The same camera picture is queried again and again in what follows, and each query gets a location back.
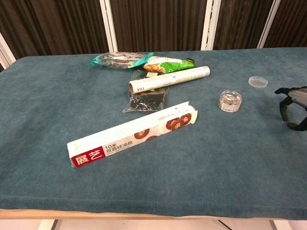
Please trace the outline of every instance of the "white cardboard box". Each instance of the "white cardboard box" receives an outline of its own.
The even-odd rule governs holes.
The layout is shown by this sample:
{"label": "white cardboard box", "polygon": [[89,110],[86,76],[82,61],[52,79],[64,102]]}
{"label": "white cardboard box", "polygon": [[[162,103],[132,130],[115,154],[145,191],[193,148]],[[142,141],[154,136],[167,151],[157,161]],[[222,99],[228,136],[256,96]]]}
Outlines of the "white cardboard box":
{"label": "white cardboard box", "polygon": [[67,144],[72,167],[81,167],[149,141],[188,124],[194,124],[197,110],[189,102],[140,117]]}

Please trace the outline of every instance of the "clear plastic lid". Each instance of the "clear plastic lid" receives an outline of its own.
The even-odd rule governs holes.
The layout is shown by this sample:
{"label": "clear plastic lid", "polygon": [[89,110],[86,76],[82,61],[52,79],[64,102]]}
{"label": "clear plastic lid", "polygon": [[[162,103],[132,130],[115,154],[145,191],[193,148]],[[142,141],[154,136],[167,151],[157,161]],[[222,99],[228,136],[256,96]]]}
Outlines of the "clear plastic lid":
{"label": "clear plastic lid", "polygon": [[248,83],[255,88],[265,88],[268,85],[268,80],[263,77],[253,76],[249,78]]}

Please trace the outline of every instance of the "teal plastic bag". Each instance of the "teal plastic bag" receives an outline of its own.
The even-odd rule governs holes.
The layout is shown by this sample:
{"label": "teal plastic bag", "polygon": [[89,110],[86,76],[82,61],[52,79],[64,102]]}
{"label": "teal plastic bag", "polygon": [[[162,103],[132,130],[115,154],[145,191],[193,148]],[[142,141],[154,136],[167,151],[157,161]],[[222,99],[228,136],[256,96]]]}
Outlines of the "teal plastic bag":
{"label": "teal plastic bag", "polygon": [[146,64],[154,53],[147,55],[130,52],[110,52],[101,54],[92,60],[92,65],[102,65],[115,69],[129,69]]}

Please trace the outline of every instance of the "tabletop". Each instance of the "tabletop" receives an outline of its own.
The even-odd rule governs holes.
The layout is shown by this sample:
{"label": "tabletop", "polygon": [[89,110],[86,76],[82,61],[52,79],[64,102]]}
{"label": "tabletop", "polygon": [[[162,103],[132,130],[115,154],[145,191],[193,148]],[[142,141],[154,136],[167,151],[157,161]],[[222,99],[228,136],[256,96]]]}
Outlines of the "tabletop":
{"label": "tabletop", "polygon": [[[209,66],[169,87],[196,123],[72,168],[67,143],[147,115],[122,113],[133,69],[92,66],[96,54],[24,57],[0,73],[0,208],[167,216],[307,219],[307,132],[279,112],[281,87],[307,85],[307,48],[158,52]],[[266,88],[248,84],[251,76]],[[236,113],[218,107],[242,95]],[[294,119],[306,117],[291,105]]]}

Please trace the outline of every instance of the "green snack bag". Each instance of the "green snack bag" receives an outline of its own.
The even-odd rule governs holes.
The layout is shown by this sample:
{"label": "green snack bag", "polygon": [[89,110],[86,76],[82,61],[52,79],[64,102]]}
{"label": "green snack bag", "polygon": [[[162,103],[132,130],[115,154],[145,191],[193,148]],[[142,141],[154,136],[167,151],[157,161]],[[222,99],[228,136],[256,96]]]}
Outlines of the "green snack bag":
{"label": "green snack bag", "polygon": [[145,70],[161,73],[171,73],[183,69],[192,68],[195,62],[192,59],[177,59],[152,56],[143,67]]}

